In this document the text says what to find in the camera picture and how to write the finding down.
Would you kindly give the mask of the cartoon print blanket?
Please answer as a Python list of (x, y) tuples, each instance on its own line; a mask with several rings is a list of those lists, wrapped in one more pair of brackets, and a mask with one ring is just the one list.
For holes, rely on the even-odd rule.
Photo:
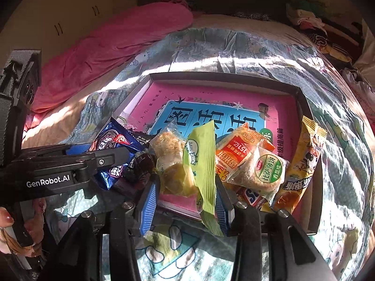
[[(167, 35), (139, 53), (104, 89), (88, 97), (70, 136), (62, 142), (92, 141), (109, 119), (110, 113), (130, 94), (146, 75), (157, 72), (205, 71), (255, 75), (301, 88), (308, 99), (313, 118), (327, 130), (322, 153), (323, 206), (318, 233), (310, 239), (338, 280), (353, 280), (365, 263), (374, 221), (374, 141), (365, 137), (359, 112), (350, 109), (350, 97), (339, 87), (341, 76), (310, 44), (284, 44), (255, 32), (228, 29), (189, 28)], [(46, 224), (56, 243), (75, 217), (85, 209), (94, 213), (119, 204), (105, 200), (98, 189), (84, 193), (65, 193), (47, 198)], [(215, 239), (189, 223), (173, 221), (181, 230), (200, 239), (169, 265), (156, 273), (156, 267), (137, 251), (142, 280), (230, 280), (235, 238)]]

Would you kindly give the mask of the pink blue book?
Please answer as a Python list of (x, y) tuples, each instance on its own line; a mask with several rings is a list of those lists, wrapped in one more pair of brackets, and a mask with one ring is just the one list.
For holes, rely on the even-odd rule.
[(217, 212), (216, 182), (249, 206), (272, 202), (301, 129), (291, 95), (189, 83), (148, 81), (118, 116), (151, 136), (158, 205), (196, 218)]

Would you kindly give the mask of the green snack packet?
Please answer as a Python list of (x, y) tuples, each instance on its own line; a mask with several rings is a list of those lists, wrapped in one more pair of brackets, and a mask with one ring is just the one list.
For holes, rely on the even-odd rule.
[(202, 224), (215, 236), (224, 234), (215, 217), (215, 125), (214, 121), (194, 128), (186, 139), (183, 164), (188, 165), (198, 189), (196, 208)]

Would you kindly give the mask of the clear pastry snack packet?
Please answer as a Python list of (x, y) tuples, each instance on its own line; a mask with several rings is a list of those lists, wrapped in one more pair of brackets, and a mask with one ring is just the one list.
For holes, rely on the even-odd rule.
[(157, 169), (164, 171), (174, 164), (181, 164), (185, 143), (185, 139), (177, 127), (177, 122), (175, 120), (169, 122), (149, 142), (157, 158)]

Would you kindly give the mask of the pile of clothes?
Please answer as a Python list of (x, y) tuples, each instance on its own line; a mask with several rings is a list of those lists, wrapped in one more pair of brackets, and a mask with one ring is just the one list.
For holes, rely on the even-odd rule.
[(290, 0), (287, 18), (328, 58), (354, 63), (362, 54), (362, 24), (351, 14), (334, 12), (321, 0)]

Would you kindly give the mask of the white pink clothes bag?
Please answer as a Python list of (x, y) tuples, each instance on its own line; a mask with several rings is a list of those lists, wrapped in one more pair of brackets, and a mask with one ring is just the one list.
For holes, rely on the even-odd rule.
[(374, 110), (374, 91), (370, 84), (363, 80), (359, 71), (344, 68), (341, 71), (341, 76), (344, 78), (361, 106)]

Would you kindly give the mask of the beige curtain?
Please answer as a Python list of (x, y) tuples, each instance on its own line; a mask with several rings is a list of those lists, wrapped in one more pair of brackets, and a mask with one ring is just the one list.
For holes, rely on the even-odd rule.
[(361, 75), (374, 87), (375, 80), (375, 42), (374, 35), (365, 20), (362, 20), (362, 32), (364, 36), (364, 46), (362, 54), (354, 63)]

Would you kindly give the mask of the cream wardrobe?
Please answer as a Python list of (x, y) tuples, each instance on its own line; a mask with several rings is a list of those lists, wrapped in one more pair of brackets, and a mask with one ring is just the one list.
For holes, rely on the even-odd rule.
[(111, 13), (111, 0), (23, 0), (1, 31), (1, 62), (14, 49), (39, 49), (46, 63)]

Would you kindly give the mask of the round cracker packet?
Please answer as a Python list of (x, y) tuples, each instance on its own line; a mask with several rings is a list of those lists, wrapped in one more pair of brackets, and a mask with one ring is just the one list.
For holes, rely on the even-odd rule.
[(289, 161), (256, 146), (228, 183), (245, 187), (265, 198), (270, 204), (285, 181)]

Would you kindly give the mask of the small dark red candy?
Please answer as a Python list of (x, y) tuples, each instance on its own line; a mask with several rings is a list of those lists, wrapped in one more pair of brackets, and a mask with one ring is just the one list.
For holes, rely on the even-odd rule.
[(125, 181), (130, 184), (146, 184), (156, 170), (156, 157), (148, 152), (137, 154), (128, 166)]

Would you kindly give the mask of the yellow clear pastry packet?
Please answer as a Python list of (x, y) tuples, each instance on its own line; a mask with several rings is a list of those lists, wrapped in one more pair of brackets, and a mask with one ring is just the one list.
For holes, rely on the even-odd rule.
[(198, 191), (192, 169), (183, 163), (175, 163), (161, 172), (161, 194), (190, 197)]

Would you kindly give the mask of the black snack packet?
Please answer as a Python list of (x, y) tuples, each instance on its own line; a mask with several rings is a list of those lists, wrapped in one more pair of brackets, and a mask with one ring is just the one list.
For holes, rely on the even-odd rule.
[(142, 131), (127, 130), (142, 146), (149, 147), (149, 142), (156, 136), (155, 134), (146, 134)]

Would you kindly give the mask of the blue oreo packet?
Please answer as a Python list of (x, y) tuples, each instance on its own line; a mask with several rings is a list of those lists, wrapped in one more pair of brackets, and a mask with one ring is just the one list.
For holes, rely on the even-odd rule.
[(98, 185), (109, 190), (125, 174), (136, 153), (144, 149), (133, 133), (111, 118), (89, 148), (97, 162)]

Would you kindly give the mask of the orange cake snack packet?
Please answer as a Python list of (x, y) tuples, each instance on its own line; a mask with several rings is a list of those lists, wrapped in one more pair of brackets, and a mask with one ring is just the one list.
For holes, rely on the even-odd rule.
[(254, 153), (257, 146), (274, 151), (275, 146), (245, 122), (217, 142), (215, 172), (222, 182), (233, 177), (239, 167)]

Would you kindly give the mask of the pink quilt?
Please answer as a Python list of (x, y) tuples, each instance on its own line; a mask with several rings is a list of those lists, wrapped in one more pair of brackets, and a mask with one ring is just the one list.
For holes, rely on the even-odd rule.
[(157, 2), (130, 8), (90, 32), (41, 69), (38, 88), (24, 129), (35, 128), (46, 113), (92, 81), (131, 60), (167, 34), (193, 23), (183, 4)]

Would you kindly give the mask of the brown snickers bar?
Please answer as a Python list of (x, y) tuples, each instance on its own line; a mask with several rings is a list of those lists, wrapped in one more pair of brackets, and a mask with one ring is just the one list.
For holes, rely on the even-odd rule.
[(236, 197), (239, 201), (245, 202), (256, 209), (260, 209), (266, 202), (266, 199), (257, 192), (253, 192), (251, 189), (242, 186), (236, 189)]

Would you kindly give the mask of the yellow long snack bar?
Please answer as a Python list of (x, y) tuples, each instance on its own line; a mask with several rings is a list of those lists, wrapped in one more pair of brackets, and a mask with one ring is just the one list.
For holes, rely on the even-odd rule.
[(295, 210), (313, 178), (326, 139), (327, 131), (303, 116), (296, 152), (271, 205), (274, 211)]

